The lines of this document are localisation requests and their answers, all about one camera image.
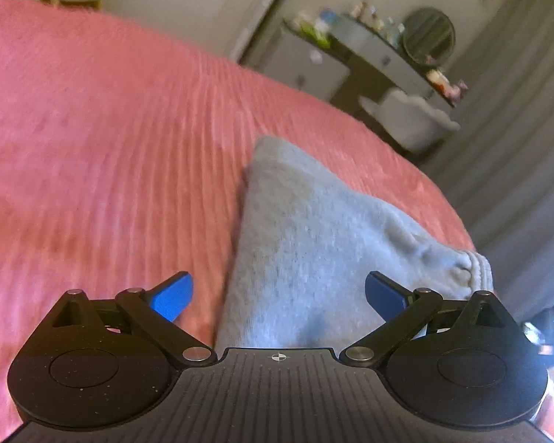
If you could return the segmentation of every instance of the gray curtain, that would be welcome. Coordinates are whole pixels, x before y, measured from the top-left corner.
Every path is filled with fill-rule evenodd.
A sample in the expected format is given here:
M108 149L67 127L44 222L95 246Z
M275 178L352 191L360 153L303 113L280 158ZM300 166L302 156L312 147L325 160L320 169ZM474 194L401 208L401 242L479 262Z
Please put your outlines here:
M450 76L471 87L462 130L423 170L522 321L554 305L554 0L508 0Z

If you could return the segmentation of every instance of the white seat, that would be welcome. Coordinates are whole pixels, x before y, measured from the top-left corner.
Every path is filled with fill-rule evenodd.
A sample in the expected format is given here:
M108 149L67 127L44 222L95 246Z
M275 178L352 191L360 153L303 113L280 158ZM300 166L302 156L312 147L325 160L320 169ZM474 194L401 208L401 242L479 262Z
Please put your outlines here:
M407 96L399 88L388 91L380 104L359 97L359 105L402 148L413 154L421 153L460 128L443 111L433 108L421 97Z

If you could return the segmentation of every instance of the pink blanket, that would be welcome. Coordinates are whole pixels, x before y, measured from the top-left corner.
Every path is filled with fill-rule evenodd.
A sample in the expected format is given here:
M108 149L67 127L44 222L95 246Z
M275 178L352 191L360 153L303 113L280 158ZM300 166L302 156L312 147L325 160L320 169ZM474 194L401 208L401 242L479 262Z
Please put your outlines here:
M19 424L10 361L68 288L187 270L181 327L213 341L261 134L472 248L437 187L328 104L127 21L0 0L0 440Z

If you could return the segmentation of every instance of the round mirror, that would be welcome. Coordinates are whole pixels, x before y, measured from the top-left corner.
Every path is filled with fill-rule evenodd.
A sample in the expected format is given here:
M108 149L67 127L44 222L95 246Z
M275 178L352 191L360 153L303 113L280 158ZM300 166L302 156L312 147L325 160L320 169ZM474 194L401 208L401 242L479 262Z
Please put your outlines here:
M404 26L402 43L412 61L427 67L447 62L455 47L455 28L444 12L420 8L406 18Z

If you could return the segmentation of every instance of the bed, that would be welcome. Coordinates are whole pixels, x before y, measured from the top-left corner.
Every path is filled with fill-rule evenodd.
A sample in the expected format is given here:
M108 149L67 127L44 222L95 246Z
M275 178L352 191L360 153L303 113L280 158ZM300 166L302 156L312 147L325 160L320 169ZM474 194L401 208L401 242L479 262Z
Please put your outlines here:
M9 363L69 288L189 271L178 323L213 342L263 134L473 247L427 177L328 104L129 21L0 0L0 441L19 424Z

